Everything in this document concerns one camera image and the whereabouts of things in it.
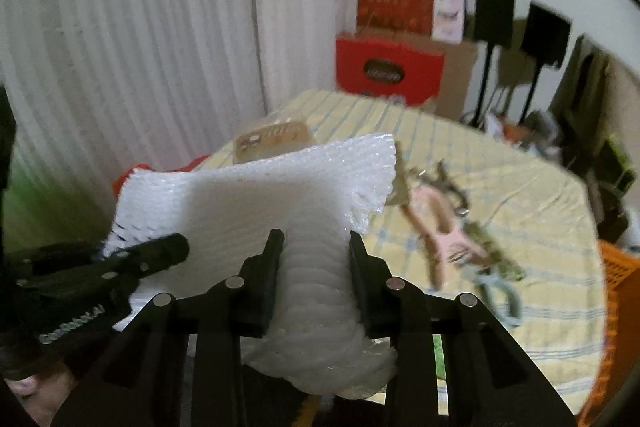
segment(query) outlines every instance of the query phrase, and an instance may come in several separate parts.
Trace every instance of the black speaker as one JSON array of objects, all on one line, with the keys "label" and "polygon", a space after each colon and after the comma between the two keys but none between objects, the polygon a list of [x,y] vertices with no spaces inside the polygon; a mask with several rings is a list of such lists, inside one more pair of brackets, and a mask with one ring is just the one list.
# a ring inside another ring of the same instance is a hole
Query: black speaker
[{"label": "black speaker", "polygon": [[482,85],[478,96],[478,105],[472,127],[478,127],[480,113],[484,103],[486,83],[491,68],[491,57],[494,54],[494,46],[503,48],[511,47],[513,35],[513,5],[515,0],[476,0],[476,16],[474,20],[474,39],[486,41],[486,57],[484,58],[484,71],[482,72]]},{"label": "black speaker", "polygon": [[522,110],[521,124],[529,112],[542,68],[551,66],[557,70],[562,66],[570,32],[570,21],[538,4],[533,2],[530,4],[527,27],[524,30],[520,50],[536,59],[536,72],[527,95],[527,102]]}]

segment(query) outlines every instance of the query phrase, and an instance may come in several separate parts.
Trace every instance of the pink toy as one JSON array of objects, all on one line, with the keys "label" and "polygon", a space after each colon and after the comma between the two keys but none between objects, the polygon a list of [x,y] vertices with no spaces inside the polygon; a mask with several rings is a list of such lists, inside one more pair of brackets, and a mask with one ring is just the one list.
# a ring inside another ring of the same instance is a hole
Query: pink toy
[{"label": "pink toy", "polygon": [[402,209],[424,240],[430,258],[431,283],[436,290],[445,283],[445,261],[483,267],[490,263],[484,248],[468,238],[450,201],[436,188],[430,185],[414,188],[411,203]]}]

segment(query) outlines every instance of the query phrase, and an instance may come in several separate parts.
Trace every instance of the cardboard box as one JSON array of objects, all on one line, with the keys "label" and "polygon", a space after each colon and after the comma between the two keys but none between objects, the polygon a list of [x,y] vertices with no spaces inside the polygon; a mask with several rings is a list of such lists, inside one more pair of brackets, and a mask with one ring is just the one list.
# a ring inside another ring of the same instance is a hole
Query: cardboard box
[{"label": "cardboard box", "polygon": [[432,41],[427,35],[370,27],[359,28],[357,37],[385,38],[403,42],[427,53],[444,54],[440,92],[434,113],[436,116],[458,121],[465,107],[471,71],[478,60],[478,47],[474,42],[462,41],[460,44],[447,44]]},{"label": "cardboard box", "polygon": [[436,99],[443,66],[442,53],[403,42],[351,34],[335,39],[335,80],[346,92],[420,107]]}]

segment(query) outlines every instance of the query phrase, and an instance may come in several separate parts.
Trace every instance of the bubble wrap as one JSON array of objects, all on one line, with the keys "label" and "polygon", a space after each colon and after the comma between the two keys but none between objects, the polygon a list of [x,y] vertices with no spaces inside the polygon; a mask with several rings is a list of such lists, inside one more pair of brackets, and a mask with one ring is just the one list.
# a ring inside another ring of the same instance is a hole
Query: bubble wrap
[{"label": "bubble wrap", "polygon": [[263,339],[242,340],[243,361],[306,393],[370,396],[393,376],[396,352],[360,324],[349,231],[365,233],[370,214],[383,210],[395,162],[393,137],[378,134],[211,171],[136,171],[105,254],[172,232],[189,240],[187,261],[142,280],[137,312],[161,291],[206,292],[282,229],[274,317]]}]

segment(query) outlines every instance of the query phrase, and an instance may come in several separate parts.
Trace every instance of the metal bolt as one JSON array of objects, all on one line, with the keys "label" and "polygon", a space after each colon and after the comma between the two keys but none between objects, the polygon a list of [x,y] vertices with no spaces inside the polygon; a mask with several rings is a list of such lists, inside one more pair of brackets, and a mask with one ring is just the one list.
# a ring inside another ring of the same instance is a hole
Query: metal bolt
[{"label": "metal bolt", "polygon": [[386,280],[386,287],[390,290],[401,290],[404,288],[404,279],[400,279],[399,277],[389,277]]},{"label": "metal bolt", "polygon": [[168,293],[159,293],[154,297],[153,302],[159,308],[167,306],[167,304],[171,303],[171,295]]},{"label": "metal bolt", "polygon": [[460,296],[460,303],[469,308],[473,308],[476,304],[478,304],[478,297],[473,295],[473,293],[463,293]]},{"label": "metal bolt", "polygon": [[244,286],[244,279],[239,275],[234,275],[232,277],[229,277],[229,279],[225,281],[225,285],[227,288],[230,288],[232,290],[238,289]]}]

